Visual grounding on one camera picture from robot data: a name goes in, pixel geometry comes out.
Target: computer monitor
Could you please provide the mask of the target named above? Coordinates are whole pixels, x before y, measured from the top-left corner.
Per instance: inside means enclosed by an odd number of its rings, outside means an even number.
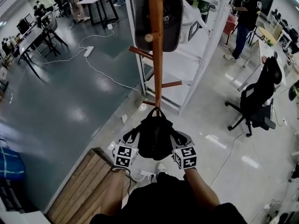
[[[32,18],[31,14],[28,14],[25,17],[26,22],[28,23],[28,25],[31,25],[34,22],[34,19]]]
[[[30,26],[28,25],[25,19],[22,19],[20,23],[17,25],[17,28],[22,34],[24,34],[30,28]]]

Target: tiled floor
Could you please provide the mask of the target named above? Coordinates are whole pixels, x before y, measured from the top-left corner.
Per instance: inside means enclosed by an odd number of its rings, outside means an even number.
[[[226,35],[223,35],[221,42],[225,41]],[[229,46],[233,48],[234,44],[235,35],[229,39]],[[246,45],[242,55],[248,57],[249,52],[250,48]],[[289,101],[288,92],[282,92],[286,87],[282,85],[274,94],[274,107],[282,127],[277,125],[275,130],[269,131],[253,128],[251,138],[241,135],[248,131],[245,122],[235,130],[228,131],[227,126],[236,121],[239,113],[232,107],[226,107],[224,102],[228,100],[239,104],[241,93],[237,88],[255,67],[250,64],[243,68],[245,60],[242,58],[237,63],[228,62],[223,58],[228,53],[228,48],[218,45],[202,80],[180,116],[166,105],[162,105],[162,110],[176,130],[192,137],[198,154],[197,169],[209,185],[233,148],[230,158],[214,180],[212,189],[221,203],[233,203],[248,223],[258,214],[252,223],[259,223],[266,213],[261,211],[265,204],[271,203],[273,198],[281,201],[286,196],[284,201],[290,199],[298,186],[292,183],[286,195],[287,179],[294,167],[290,153],[299,149],[296,146],[297,139],[293,136],[298,129],[296,102]],[[255,82],[258,75],[253,76],[250,83]],[[287,78],[287,85],[292,85],[298,78],[292,71]],[[147,106],[144,111],[138,111],[133,127],[146,117],[151,108]],[[125,128],[130,127],[131,122],[127,121]],[[169,174],[182,179],[184,172],[178,169],[170,156],[163,162]],[[134,165],[135,170],[149,172],[155,172],[155,167],[156,161],[140,156]],[[142,177],[134,171],[133,175],[137,179]]]

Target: electrical outlet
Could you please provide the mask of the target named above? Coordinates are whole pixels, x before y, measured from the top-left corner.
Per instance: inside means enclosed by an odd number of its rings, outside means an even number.
[[[143,171],[143,170],[140,171],[140,175],[143,175],[143,176],[146,176],[146,177],[151,177],[153,175],[154,177],[156,177],[156,174],[150,173],[150,172],[147,172],[147,171]]]

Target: wooden crate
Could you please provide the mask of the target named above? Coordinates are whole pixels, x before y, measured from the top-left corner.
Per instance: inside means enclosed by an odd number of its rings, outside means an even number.
[[[111,165],[96,149],[87,153],[47,213],[53,224],[89,224],[100,212],[112,175]],[[129,183],[126,177],[123,198],[128,193]]]

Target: gray floor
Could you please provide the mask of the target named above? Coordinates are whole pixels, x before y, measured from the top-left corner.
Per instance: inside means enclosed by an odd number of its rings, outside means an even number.
[[[111,17],[111,7],[105,5]],[[88,60],[97,70],[135,87],[140,78],[136,57],[128,51],[132,36],[127,10],[122,6],[116,11],[120,21],[113,27],[114,35],[87,38],[81,46],[95,47]],[[92,27],[90,21],[68,31],[71,17],[57,20],[56,32],[69,47],[55,41],[61,55],[50,54],[44,59],[34,52],[33,58],[40,62],[70,59],[80,51],[78,44],[84,37],[112,33],[100,24]],[[34,68],[43,81],[23,61],[9,70],[10,84],[0,107],[0,135],[20,153],[27,169],[28,196],[40,210],[45,209],[93,136],[130,92],[91,69],[83,54],[69,62],[35,61]]]

